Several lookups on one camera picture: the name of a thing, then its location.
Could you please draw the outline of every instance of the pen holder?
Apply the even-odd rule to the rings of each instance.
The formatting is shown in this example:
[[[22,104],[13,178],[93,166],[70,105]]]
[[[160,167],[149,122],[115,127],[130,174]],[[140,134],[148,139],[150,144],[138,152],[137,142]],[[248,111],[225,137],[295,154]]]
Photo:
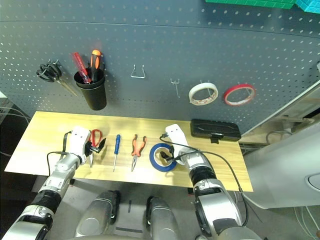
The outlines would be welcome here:
[[[91,69],[86,69],[89,76],[91,76]],[[98,81],[92,83],[84,83],[83,78],[77,71],[74,75],[76,85],[80,88],[86,103],[92,110],[101,110],[107,105],[106,90],[105,90],[105,75],[104,71],[99,69],[97,71]]]

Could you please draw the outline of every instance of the green box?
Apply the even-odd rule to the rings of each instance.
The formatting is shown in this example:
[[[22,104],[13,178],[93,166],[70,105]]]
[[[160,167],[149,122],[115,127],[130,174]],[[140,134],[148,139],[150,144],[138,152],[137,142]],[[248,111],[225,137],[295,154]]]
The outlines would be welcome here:
[[[266,6],[266,1],[256,1],[256,6],[259,6],[259,7],[264,7]]]
[[[255,0],[247,0],[247,1],[245,2],[245,5],[255,6],[256,3],[257,3],[257,1],[255,1]]]
[[[291,9],[296,0],[205,0],[207,3],[238,4],[247,6]]]

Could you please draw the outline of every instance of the orange screwdriver handle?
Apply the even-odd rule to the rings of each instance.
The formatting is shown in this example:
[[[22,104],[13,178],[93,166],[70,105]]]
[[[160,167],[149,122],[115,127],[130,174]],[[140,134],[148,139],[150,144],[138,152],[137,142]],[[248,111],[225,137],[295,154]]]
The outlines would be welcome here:
[[[101,64],[101,52],[97,49],[94,49],[91,54],[90,67],[91,67],[91,78],[94,82],[97,82],[99,79],[95,74],[100,68]]]

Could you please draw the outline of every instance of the wooden tabletop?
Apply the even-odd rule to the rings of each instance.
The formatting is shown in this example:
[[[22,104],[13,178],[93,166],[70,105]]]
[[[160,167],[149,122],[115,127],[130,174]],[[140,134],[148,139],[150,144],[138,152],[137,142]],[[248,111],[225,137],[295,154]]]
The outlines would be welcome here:
[[[191,136],[189,121],[177,120],[37,111],[5,171],[47,176],[49,174],[47,153],[62,151],[64,134],[71,131],[74,126],[81,126],[89,130],[101,130],[103,136],[106,137],[106,144],[99,154],[94,154],[92,168],[89,167],[88,159],[84,165],[76,170],[75,178],[192,187],[184,166],[177,164],[173,171],[160,172],[153,168],[149,160],[151,148],[161,142],[159,136],[165,132],[166,126],[172,124],[178,124],[181,127],[190,146],[225,157],[234,169],[242,189],[246,192],[253,191],[237,142],[220,141],[219,144],[211,144],[209,139]],[[117,134],[121,135],[121,141],[115,172],[113,172]],[[135,134],[138,134],[138,146],[140,146],[143,136],[147,136],[147,143],[141,157],[137,160],[134,171],[131,172],[132,140]],[[214,155],[207,154],[207,158],[224,187],[231,191],[238,190],[236,181],[224,161]],[[51,171],[58,159],[59,155],[50,155]]]

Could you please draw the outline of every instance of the orange pliers handle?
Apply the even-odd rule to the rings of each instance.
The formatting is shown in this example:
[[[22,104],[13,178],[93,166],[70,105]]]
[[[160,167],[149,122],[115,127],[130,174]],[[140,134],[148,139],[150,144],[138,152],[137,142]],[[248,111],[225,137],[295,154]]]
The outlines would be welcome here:
[[[99,140],[96,141],[96,133],[99,133]],[[91,135],[90,135],[90,142],[92,143],[92,147],[96,147],[97,145],[99,145],[100,141],[102,138],[102,132],[99,129],[93,129],[91,131]]]
[[[132,140],[132,153],[131,153],[131,155],[132,156],[137,155],[137,157],[139,158],[141,156],[142,150],[145,148],[145,145],[147,143],[147,137],[146,136],[143,137],[143,143],[140,148],[137,148],[137,139],[138,139],[138,135],[135,134],[134,139]]]

